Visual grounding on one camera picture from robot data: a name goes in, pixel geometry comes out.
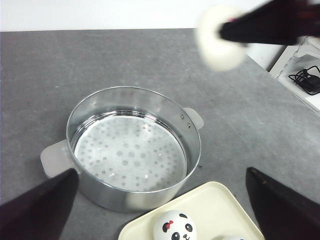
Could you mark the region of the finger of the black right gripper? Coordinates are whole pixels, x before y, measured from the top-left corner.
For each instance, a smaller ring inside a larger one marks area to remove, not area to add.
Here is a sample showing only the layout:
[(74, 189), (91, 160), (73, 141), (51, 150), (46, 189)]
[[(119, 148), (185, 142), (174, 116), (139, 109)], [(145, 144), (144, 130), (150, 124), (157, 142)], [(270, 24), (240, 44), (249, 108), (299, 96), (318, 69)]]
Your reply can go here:
[(272, 0), (224, 23), (219, 36), (244, 44), (295, 45), (300, 37), (320, 36), (320, 4)]

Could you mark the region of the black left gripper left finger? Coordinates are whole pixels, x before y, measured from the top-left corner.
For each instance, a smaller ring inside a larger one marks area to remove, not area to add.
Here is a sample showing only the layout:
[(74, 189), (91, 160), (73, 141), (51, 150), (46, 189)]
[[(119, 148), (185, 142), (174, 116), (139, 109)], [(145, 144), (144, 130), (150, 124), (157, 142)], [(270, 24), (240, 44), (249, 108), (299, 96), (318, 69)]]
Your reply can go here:
[(58, 240), (71, 213), (79, 176), (70, 168), (0, 206), (2, 240)]

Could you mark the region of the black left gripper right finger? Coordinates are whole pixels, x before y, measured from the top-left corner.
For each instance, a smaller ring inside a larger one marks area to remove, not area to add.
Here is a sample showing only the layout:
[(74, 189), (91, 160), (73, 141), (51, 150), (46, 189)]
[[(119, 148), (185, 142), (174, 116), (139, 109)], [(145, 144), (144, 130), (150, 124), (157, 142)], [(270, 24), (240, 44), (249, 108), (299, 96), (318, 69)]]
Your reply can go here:
[(320, 205), (254, 167), (245, 185), (251, 207), (266, 240), (318, 240)]

